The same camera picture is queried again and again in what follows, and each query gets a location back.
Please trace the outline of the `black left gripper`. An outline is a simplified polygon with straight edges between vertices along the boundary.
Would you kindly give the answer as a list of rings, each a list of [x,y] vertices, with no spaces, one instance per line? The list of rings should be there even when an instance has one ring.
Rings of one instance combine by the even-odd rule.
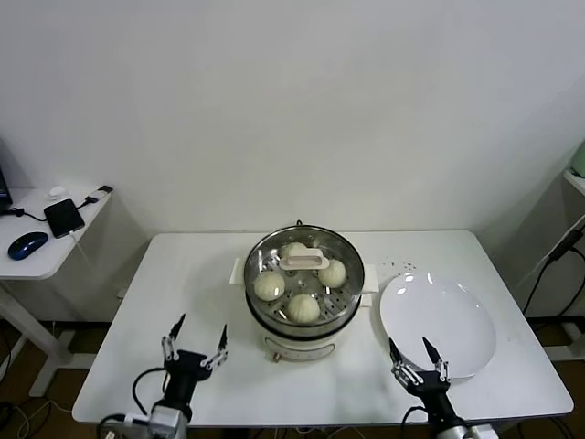
[[[203,354],[176,349],[175,343],[186,315],[183,314],[162,337],[164,368],[169,375],[163,397],[163,405],[180,412],[191,412],[191,400],[196,385],[211,376],[211,369],[219,368],[228,358],[228,325],[223,330],[216,353],[207,357]]]

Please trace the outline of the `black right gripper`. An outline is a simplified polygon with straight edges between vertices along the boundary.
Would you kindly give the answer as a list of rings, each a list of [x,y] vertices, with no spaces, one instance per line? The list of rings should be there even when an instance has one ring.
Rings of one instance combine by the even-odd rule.
[[[407,393],[421,400],[432,428],[462,426],[463,420],[456,414],[447,396],[451,387],[449,363],[442,359],[438,349],[426,337],[422,338],[422,342],[435,370],[416,372],[403,360],[390,337],[388,344],[392,373],[401,385],[406,385]]]

